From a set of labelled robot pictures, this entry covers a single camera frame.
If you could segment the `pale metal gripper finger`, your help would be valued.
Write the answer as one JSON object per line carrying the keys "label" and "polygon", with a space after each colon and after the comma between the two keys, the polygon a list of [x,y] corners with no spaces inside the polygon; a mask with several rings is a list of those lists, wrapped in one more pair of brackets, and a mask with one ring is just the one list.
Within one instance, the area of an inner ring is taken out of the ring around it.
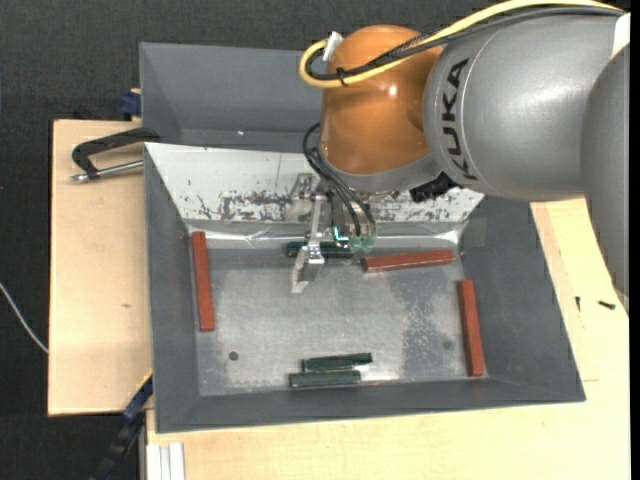
{"label": "pale metal gripper finger", "polygon": [[325,258],[322,254],[319,242],[310,242],[304,247],[303,254],[303,281],[306,283],[313,282],[323,266]]}
{"label": "pale metal gripper finger", "polygon": [[295,257],[295,262],[291,274],[291,293],[301,294],[307,287],[308,282],[304,279],[304,268],[306,264],[307,249],[302,246]]}

